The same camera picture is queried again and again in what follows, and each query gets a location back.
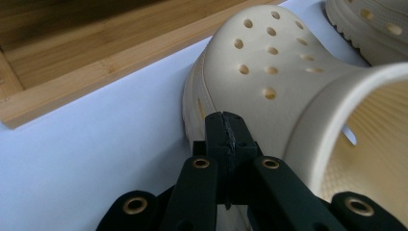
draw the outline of wooden board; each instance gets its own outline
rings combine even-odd
[[[17,127],[212,35],[242,9],[281,2],[0,3],[0,118]]]

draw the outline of rubber shoe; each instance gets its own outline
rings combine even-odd
[[[327,0],[326,12],[370,64],[408,61],[408,1]]]
[[[264,154],[316,195],[365,194],[408,224],[408,63],[342,63],[288,10],[249,8],[225,22],[191,70],[190,142],[204,141],[214,112],[242,116]]]

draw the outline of white surface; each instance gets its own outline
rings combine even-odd
[[[322,17],[320,1],[283,4],[339,59],[366,65]],[[94,230],[132,190],[158,194],[191,154],[184,81],[208,40],[15,130],[0,127],[0,230]]]

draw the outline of screw hole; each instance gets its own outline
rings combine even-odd
[[[309,55],[300,55],[300,58],[305,61],[314,61],[315,59]]]
[[[276,91],[272,88],[264,89],[264,97],[266,99],[274,99],[276,97]]]
[[[123,212],[128,215],[136,215],[143,212],[147,207],[147,200],[143,197],[132,197],[123,204]]]
[[[307,45],[307,42],[303,40],[302,38],[297,38],[297,41],[302,45]]]
[[[297,25],[297,27],[298,27],[299,29],[302,29],[302,30],[303,30],[303,25],[302,25],[299,21],[296,21],[295,23],[296,23],[296,25]]]
[[[252,28],[253,23],[252,23],[251,20],[246,19],[246,20],[243,21],[243,26],[245,26],[246,28]]]
[[[372,215],[374,215],[374,210],[372,209],[372,207],[363,200],[355,197],[349,197],[345,200],[344,203],[345,206],[355,214],[364,217],[371,217]]]
[[[267,28],[267,32],[270,36],[276,36],[276,31],[271,27]]]
[[[240,65],[239,71],[241,74],[248,74],[249,68],[245,64]]]
[[[395,36],[399,36],[402,33],[402,28],[393,23],[387,23],[386,28],[391,34]]]
[[[271,159],[264,159],[264,160],[262,161],[262,165],[263,165],[264,167],[267,167],[267,168],[270,168],[270,169],[279,168],[279,163],[277,163],[276,161],[271,160]]]
[[[307,68],[306,71],[310,72],[310,73],[322,73],[323,69],[320,69],[320,68]]]
[[[278,73],[278,69],[276,67],[273,66],[268,66],[267,68],[265,68],[265,72],[270,74],[270,75],[274,75]]]
[[[243,48],[243,42],[242,42],[242,40],[241,39],[235,39],[235,41],[234,41],[234,46],[235,46],[235,48],[237,48],[237,49],[242,49]]]
[[[196,159],[192,165],[196,168],[206,168],[210,165],[210,162],[205,159]]]
[[[374,17],[374,14],[372,14],[372,12],[367,9],[360,10],[360,15],[366,20],[372,20],[372,18]]]
[[[272,17],[274,17],[275,19],[280,18],[280,14],[278,12],[271,12],[270,14],[272,14]]]
[[[268,47],[268,52],[269,54],[272,54],[272,55],[277,55],[279,53],[278,50],[274,47]]]

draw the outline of clog opening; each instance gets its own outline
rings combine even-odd
[[[365,194],[408,226],[408,81],[372,92],[346,125],[356,143],[339,135],[319,196]]]

